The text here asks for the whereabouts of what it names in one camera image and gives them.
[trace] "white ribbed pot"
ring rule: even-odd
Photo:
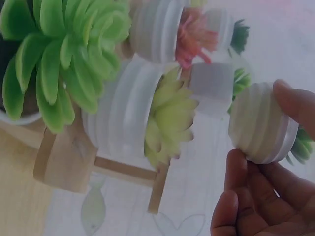
[[[272,86],[252,84],[235,98],[232,107],[230,138],[256,164],[283,160],[293,146],[299,126],[281,111]]]
[[[177,31],[183,9],[177,0],[153,0],[141,5],[132,18],[129,35],[132,49],[151,62],[175,61]]]
[[[4,111],[0,110],[0,120],[11,125],[27,125],[39,120],[40,118],[41,113],[38,112],[32,115],[22,116],[18,120],[11,120]]]
[[[218,34],[217,51],[226,51],[234,32],[234,19],[225,8],[213,8],[205,12],[207,30]]]
[[[115,81],[105,84],[98,112],[82,112],[84,129],[101,152],[116,158],[144,156],[147,120],[164,66],[141,58],[125,61]]]
[[[232,103],[233,83],[230,63],[193,64],[189,89],[199,101],[196,110],[215,118],[224,116]]]

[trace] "wooden plant stand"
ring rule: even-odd
[[[75,108],[75,121],[60,134],[53,134],[39,120],[27,126],[14,126],[0,121],[0,128],[38,150],[33,176],[36,180],[72,192],[87,190],[91,172],[152,187],[148,212],[158,213],[168,166],[159,172],[97,157],[97,148],[85,134],[81,111]]]

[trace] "hand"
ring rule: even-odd
[[[274,95],[282,111],[315,139],[315,94],[276,81]],[[314,236],[315,184],[279,163],[255,165],[240,150],[232,150],[211,235]]]

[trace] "succulent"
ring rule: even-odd
[[[250,73],[245,73],[245,68],[239,68],[234,71],[234,86],[232,101],[236,96],[240,94],[246,87],[249,87],[252,83]],[[232,105],[228,109],[228,113],[231,114]]]
[[[313,153],[313,142],[314,140],[308,135],[305,129],[300,126],[293,147],[291,149],[291,154],[298,162],[303,165],[307,160],[309,160],[311,154]],[[289,155],[286,156],[286,159],[291,165],[293,165],[293,162],[290,159]]]
[[[206,63],[210,58],[202,52],[202,48],[213,52],[218,43],[218,34],[206,29],[206,18],[202,15],[200,8],[184,8],[178,33],[175,57],[176,61],[187,69],[191,66],[192,60],[200,56]]]
[[[190,99],[191,92],[178,80],[179,67],[162,76],[153,96],[145,134],[144,153],[150,164],[169,165],[171,158],[181,155],[180,143],[193,139],[189,129],[198,102]]]
[[[245,51],[245,46],[249,36],[249,29],[249,26],[244,25],[244,19],[237,21],[234,25],[231,47],[239,55]]]
[[[52,132],[72,124],[72,101],[97,112],[104,80],[114,78],[120,61],[115,44],[129,34],[128,5],[113,0],[6,0],[0,15],[4,40],[21,41],[2,85],[7,115],[20,118],[31,74],[36,99]]]

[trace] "wooden table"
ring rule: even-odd
[[[0,129],[0,234],[42,236],[52,189],[33,178],[37,150]]]

